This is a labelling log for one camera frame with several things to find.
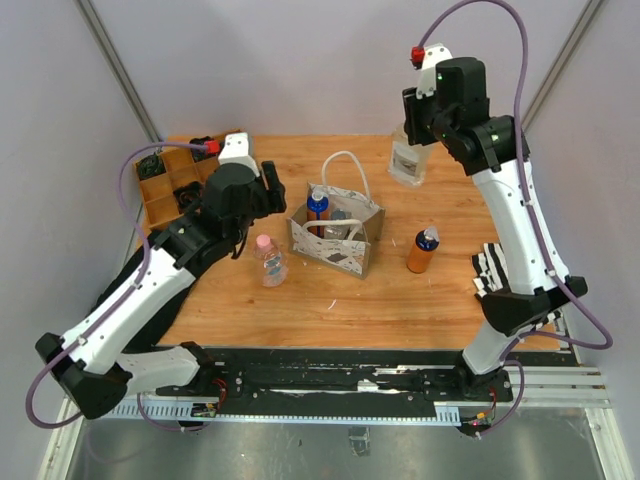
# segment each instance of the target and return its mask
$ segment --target black and white striped cloth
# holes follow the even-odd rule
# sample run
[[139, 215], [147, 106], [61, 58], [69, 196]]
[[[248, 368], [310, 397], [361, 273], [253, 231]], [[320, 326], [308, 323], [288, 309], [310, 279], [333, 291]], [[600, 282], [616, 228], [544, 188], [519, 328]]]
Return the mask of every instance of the black and white striped cloth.
[[[478, 275], [473, 279], [478, 289], [475, 294], [478, 300], [482, 300], [482, 297], [489, 292], [509, 286], [507, 263], [499, 243], [485, 243], [483, 251], [471, 257], [471, 263]], [[550, 322], [555, 325], [556, 333], [565, 334], [566, 328], [560, 310], [555, 310], [547, 316], [546, 323]]]

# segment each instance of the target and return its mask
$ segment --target white wall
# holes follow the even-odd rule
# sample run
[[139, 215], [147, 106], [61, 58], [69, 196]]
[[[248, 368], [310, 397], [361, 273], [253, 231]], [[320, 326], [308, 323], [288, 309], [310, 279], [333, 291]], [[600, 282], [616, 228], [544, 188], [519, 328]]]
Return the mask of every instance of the white wall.
[[[531, 126], [534, 175], [558, 250], [612, 350], [582, 352], [606, 376], [640, 474], [640, 36], [635, 0], [609, 2]], [[577, 335], [601, 341], [578, 317]]]
[[[0, 476], [21, 480], [49, 439], [24, 413], [34, 344], [111, 280], [131, 236], [115, 176], [145, 137], [73, 2], [3, 1], [0, 64]], [[55, 420], [60, 401], [45, 380], [40, 416]]]
[[[402, 119], [409, 53], [453, 0], [94, 0], [149, 114], [168, 133], [381, 133]], [[586, 0], [512, 0], [531, 44], [527, 105]], [[432, 42], [488, 66], [512, 108], [520, 42], [508, 14], [471, 5]]]

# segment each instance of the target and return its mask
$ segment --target basket handle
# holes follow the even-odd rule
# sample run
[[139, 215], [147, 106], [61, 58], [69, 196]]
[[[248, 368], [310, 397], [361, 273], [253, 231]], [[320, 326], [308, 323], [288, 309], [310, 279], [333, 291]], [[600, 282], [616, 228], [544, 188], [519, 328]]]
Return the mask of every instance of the basket handle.
[[353, 160], [353, 163], [356, 164], [356, 167], [358, 167], [358, 170], [360, 170], [362, 183], [364, 183], [364, 191], [367, 194], [367, 200], [371, 201], [371, 191], [369, 190], [369, 182], [367, 182], [367, 176], [364, 173], [362, 164], [360, 163], [360, 160], [358, 160], [358, 157], [356, 157], [353, 153], [347, 150], [341, 150], [339, 152], [334, 153], [329, 158], [327, 158], [322, 164], [322, 184], [324, 185], [325, 190], [328, 188], [327, 187], [327, 167], [329, 166], [329, 164], [334, 158], [339, 157], [340, 155], [348, 155], [349, 157], [351, 157], [351, 160]]
[[311, 220], [310, 222], [302, 225], [302, 228], [307, 230], [309, 227], [326, 227], [328, 225], [354, 225], [356, 228], [351, 229], [346, 240], [353, 240], [356, 233], [362, 230], [362, 222], [355, 218], [348, 218], [346, 220]]

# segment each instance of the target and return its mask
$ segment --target tabletop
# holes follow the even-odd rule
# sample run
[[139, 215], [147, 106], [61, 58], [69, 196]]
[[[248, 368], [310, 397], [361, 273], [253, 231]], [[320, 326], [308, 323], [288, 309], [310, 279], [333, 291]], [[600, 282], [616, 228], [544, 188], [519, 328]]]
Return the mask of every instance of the tabletop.
[[[160, 343], [459, 349], [473, 340], [484, 317], [471, 256], [498, 237], [479, 191], [444, 148], [429, 158], [425, 183], [409, 188], [387, 172], [388, 136], [259, 136], [254, 142], [256, 160], [276, 164], [287, 212], [256, 221], [240, 259], [221, 260], [203, 275]], [[322, 163], [339, 150], [360, 159], [374, 201], [386, 209], [369, 275], [360, 280], [289, 254], [285, 282], [263, 287], [251, 255], [255, 237], [269, 234], [288, 251], [288, 215], [305, 202], [307, 181], [321, 183]], [[332, 162], [328, 179], [363, 190], [346, 156]], [[441, 243], [429, 269], [417, 275], [405, 260], [416, 233], [429, 225], [437, 226]], [[526, 342], [527, 350], [557, 348], [542, 337]]]

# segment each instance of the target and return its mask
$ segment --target orange bottle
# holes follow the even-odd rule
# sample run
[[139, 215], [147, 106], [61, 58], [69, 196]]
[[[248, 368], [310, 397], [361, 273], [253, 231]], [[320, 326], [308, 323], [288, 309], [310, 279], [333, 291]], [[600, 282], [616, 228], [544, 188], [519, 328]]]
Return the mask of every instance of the orange bottle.
[[438, 245], [440, 245], [440, 239], [436, 227], [429, 227], [419, 232], [407, 257], [407, 268], [413, 273], [424, 273]]

